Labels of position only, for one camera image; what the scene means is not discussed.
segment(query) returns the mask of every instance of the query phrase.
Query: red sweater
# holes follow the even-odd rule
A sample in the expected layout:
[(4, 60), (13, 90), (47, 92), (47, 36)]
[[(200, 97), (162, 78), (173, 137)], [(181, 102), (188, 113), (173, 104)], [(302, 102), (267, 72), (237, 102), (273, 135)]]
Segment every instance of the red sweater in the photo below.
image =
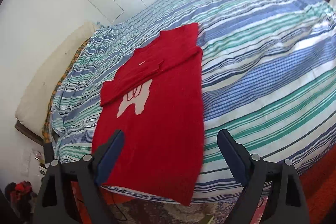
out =
[(92, 152), (116, 129), (125, 133), (105, 185), (190, 204), (204, 144), (197, 36), (197, 23), (161, 31), (104, 82)]

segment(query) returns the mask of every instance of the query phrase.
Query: striped bedsheet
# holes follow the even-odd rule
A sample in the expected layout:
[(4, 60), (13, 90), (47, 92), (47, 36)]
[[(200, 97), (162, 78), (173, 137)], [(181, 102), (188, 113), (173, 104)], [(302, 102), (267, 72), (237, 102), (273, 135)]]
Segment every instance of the striped bedsheet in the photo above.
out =
[[(100, 89), (137, 47), (160, 30), (199, 23), (203, 49), (204, 164), (193, 203), (235, 200), (241, 192), (216, 135), (226, 128), (250, 153), (299, 173), (336, 141), (335, 11), (324, 0), (158, 0), (128, 21), (95, 32), (52, 105), (60, 138), (56, 157), (91, 152)], [(167, 198), (131, 189), (111, 191), (148, 200)]]

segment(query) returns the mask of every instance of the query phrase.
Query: white wall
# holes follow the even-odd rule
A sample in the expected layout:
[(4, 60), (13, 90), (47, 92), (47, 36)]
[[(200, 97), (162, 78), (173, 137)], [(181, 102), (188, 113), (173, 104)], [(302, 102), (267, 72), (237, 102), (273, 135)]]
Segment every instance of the white wall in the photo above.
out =
[(109, 25), (88, 0), (3, 0), (0, 5), (1, 189), (22, 180), (37, 185), (33, 169), (29, 177), (21, 174), (22, 153), (43, 149), (14, 129), (14, 113), (37, 68), (85, 20)]

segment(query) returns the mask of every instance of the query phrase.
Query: silver screw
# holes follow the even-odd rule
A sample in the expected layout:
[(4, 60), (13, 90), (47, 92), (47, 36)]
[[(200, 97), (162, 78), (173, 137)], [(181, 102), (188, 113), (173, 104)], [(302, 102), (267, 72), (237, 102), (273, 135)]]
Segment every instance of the silver screw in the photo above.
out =
[(53, 160), (53, 161), (51, 162), (51, 166), (56, 166), (56, 165), (58, 165), (58, 160)]
[(90, 154), (86, 154), (84, 157), (83, 157), (83, 160), (84, 161), (89, 161), (92, 159), (92, 156)]
[(290, 159), (285, 159), (285, 164), (287, 164), (288, 166), (292, 165), (292, 161)]
[(258, 154), (252, 154), (252, 155), (251, 155), (251, 158), (252, 158), (253, 160), (255, 160), (255, 161), (260, 160), (260, 156), (259, 156)]

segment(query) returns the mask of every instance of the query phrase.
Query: white animal design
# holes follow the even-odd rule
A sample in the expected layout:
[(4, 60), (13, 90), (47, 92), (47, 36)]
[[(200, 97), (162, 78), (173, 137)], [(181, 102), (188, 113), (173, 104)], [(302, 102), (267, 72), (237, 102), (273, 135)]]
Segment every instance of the white animal design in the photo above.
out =
[(153, 79), (150, 79), (124, 95), (119, 106), (117, 118), (119, 118), (131, 104), (135, 105), (135, 115), (139, 115), (143, 112), (145, 103), (149, 97), (149, 87), (151, 86), (152, 81)]

